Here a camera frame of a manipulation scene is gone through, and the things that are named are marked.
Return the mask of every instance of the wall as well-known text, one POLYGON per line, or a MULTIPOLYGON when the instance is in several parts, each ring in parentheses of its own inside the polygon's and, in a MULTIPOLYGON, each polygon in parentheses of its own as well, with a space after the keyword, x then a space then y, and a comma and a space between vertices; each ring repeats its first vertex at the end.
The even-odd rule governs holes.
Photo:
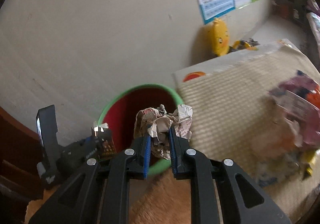
MULTIPOLYGON (((230 12, 231 41, 266 19, 271 0, 230 12)), ((0 9, 0 105, 36 131, 56 105, 58 140, 90 134, 129 87, 162 83, 210 56, 196 0, 6 0, 0 9)))

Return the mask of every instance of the yellow cartoon toy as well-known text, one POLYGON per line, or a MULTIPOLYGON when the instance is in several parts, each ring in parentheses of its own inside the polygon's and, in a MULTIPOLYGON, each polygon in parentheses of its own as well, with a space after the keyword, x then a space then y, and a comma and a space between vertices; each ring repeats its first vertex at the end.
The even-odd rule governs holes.
POLYGON ((229 32, 225 22, 215 18, 210 30, 212 50, 218 56, 225 55, 229 52, 229 32))

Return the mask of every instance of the crumpled newspaper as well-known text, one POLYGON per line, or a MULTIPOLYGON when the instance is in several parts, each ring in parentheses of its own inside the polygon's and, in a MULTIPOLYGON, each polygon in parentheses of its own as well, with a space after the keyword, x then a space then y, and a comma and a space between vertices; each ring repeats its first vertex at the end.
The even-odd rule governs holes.
POLYGON ((158 108, 149 107, 140 110, 136 116, 133 137, 144 136, 146 132, 151 136, 151 152, 155 157, 170 159, 169 140, 167 132, 174 125, 176 135, 191 139, 192 107, 178 105, 173 114, 168 114, 164 105, 158 108))

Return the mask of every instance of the silver screw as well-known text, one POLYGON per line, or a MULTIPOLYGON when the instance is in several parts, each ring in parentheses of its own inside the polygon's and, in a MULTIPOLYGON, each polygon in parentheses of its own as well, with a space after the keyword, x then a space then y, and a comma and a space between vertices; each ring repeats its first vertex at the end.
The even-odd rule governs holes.
POLYGON ((187 150, 187 154, 188 155, 195 155, 196 154, 196 150, 195 149, 188 149, 187 150))
POLYGON ((129 149, 126 149, 126 150, 124 151, 124 153, 125 153, 126 155, 133 155, 133 154, 134 154, 134 150, 131 149, 131 148, 129 148, 129 149))
POLYGON ((95 165, 97 163, 97 160, 94 158, 90 158, 87 160, 87 165, 95 165))
POLYGON ((233 161, 231 159, 225 159, 223 161, 223 163, 226 165, 226 166, 233 166, 233 161))

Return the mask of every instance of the trash bin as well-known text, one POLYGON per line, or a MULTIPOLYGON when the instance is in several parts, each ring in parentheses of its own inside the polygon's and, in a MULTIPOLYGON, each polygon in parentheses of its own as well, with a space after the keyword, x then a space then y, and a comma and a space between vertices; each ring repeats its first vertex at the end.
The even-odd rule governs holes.
MULTIPOLYGON (((178 93, 164 85, 145 84, 126 90, 103 109, 98 124, 108 123, 117 152, 130 147, 134 123, 140 110, 163 104, 168 113, 183 104, 178 93)), ((148 175, 159 174, 171 165, 170 160, 159 159, 150 166, 148 175)))

